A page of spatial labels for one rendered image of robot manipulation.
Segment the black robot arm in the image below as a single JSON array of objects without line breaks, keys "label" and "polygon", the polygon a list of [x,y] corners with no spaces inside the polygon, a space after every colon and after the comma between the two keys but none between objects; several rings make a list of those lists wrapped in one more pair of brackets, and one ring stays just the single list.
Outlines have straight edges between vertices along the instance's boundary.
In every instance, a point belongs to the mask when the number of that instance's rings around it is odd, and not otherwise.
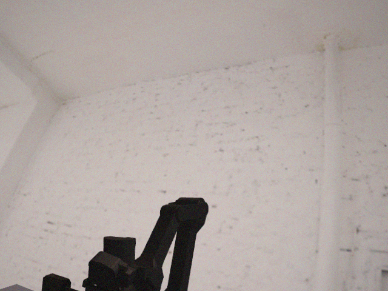
[{"label": "black robot arm", "polygon": [[163,262],[176,235],[164,291],[188,291],[196,234],[205,224],[208,212],[203,198],[180,197],[162,206],[156,226],[137,259],[136,238],[105,236],[103,251],[89,261],[89,276],[82,287],[94,284],[111,291],[160,291]]}]

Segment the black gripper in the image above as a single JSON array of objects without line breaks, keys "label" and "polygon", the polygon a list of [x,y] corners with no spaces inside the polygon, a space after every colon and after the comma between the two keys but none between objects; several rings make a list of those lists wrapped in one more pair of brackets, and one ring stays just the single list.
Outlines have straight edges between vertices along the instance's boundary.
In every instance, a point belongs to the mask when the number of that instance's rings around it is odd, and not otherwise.
[{"label": "black gripper", "polygon": [[[68,278],[53,273],[43,277],[42,291],[78,291],[71,288]],[[94,284],[86,284],[85,291],[111,291]]]}]

